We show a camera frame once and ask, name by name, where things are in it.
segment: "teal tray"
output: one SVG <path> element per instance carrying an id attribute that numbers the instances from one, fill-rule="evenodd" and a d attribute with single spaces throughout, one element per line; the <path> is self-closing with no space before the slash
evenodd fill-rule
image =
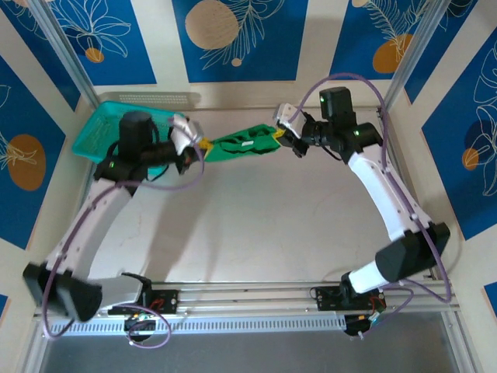
<path id="1" fill-rule="evenodd" d="M 105 101 L 101 103 L 95 113 L 90 117 L 81 133 L 72 145 L 72 151 L 76 155 L 88 158 L 95 163 L 101 162 L 107 154 L 107 149 L 119 138 L 119 122 L 128 111 L 146 111 L 152 115 L 152 120 L 158 128 L 161 141 L 168 138 L 168 119 L 175 113 L 146 106 L 131 105 L 129 103 L 117 103 Z M 150 175 L 156 176 L 163 168 L 154 167 L 148 169 Z"/>

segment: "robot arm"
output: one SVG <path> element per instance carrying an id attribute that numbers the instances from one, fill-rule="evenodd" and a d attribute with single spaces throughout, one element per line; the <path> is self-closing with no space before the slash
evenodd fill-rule
<path id="1" fill-rule="evenodd" d="M 344 292 L 353 298 L 433 267 L 435 260 L 415 220 L 426 228 L 439 254 L 449 239 L 448 227 L 444 223 L 432 223 L 407 191 L 387 157 L 389 172 L 415 213 L 410 214 L 406 209 L 398 190 L 391 185 L 383 170 L 383 140 L 372 124 L 357 124 L 348 89 L 338 87 L 321 91 L 320 101 L 325 121 L 316 121 L 307 113 L 298 113 L 290 122 L 297 112 L 295 107 L 287 103 L 276 109 L 276 125 L 285 129 L 282 145 L 291 147 L 298 157 L 304 156 L 311 145 L 330 147 L 339 153 L 366 187 L 391 240 L 390 245 L 377 252 L 373 261 L 342 277 Z"/>
<path id="2" fill-rule="evenodd" d="M 202 138 L 197 124 L 175 115 L 173 122 L 192 139 Z M 135 274 L 88 281 L 93 259 L 116 216 L 128 204 L 136 187 L 115 187 L 120 181 L 142 181 L 148 167 L 175 163 L 184 173 L 195 160 L 191 140 L 171 129 L 170 140 L 153 142 L 150 114 L 129 112 L 120 122 L 119 141 L 109 149 L 94 175 L 89 195 L 68 232 L 43 264 L 29 263 L 23 272 L 24 280 L 38 305 L 50 272 L 57 267 L 51 286 L 48 308 L 78 321 L 90 320 L 100 309 L 123 303 L 148 306 L 151 301 L 151 282 Z M 68 244 L 68 249 L 61 251 Z"/>

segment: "black mount bracket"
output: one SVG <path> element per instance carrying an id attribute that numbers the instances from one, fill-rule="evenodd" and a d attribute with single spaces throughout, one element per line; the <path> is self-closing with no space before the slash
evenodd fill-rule
<path id="1" fill-rule="evenodd" d="M 330 148 L 348 164 L 354 153 L 362 153 L 365 147 L 371 145 L 383 144 L 373 124 L 357 124 L 352 97 L 347 88 L 325 89 L 319 92 L 319 96 L 324 120 L 315 120 L 312 115 L 303 112 L 305 124 L 300 138 L 277 124 L 285 130 L 283 136 L 278 138 L 282 146 L 292 148 L 298 158 L 305 156 L 310 146 Z"/>
<path id="2" fill-rule="evenodd" d="M 175 315 L 178 308 L 178 294 L 177 290 L 150 290 L 148 301 L 143 306 L 161 315 Z M 131 307 L 115 306 L 107 313 L 109 315 L 135 315 L 140 312 Z"/>
<path id="3" fill-rule="evenodd" d="M 340 286 L 321 286 L 315 288 L 316 303 L 318 311 L 367 311 L 373 308 L 372 298 L 384 299 L 378 289 L 368 291 L 364 294 L 355 295 L 354 298 L 346 298 Z"/>

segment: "white table surface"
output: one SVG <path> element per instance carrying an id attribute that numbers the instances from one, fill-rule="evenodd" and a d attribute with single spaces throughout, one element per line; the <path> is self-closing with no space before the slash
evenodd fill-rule
<path id="1" fill-rule="evenodd" d="M 271 124 L 272 115 L 191 113 L 209 138 Z M 358 121 L 375 123 L 376 114 L 359 112 Z M 160 183 L 184 183 L 197 172 L 169 171 Z M 154 281 L 336 281 L 386 244 L 381 216 L 348 167 L 319 148 L 303 159 L 281 148 L 207 163 L 191 190 L 140 188 L 104 239 L 91 277 L 125 270 Z"/>

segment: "green cloth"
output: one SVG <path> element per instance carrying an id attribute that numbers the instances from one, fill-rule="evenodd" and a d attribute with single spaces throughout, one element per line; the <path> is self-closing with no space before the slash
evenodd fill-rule
<path id="1" fill-rule="evenodd" d="M 280 143 L 273 137 L 276 128 L 266 124 L 250 127 L 212 141 L 213 148 L 205 162 L 220 162 L 247 155 L 263 155 L 276 151 Z"/>

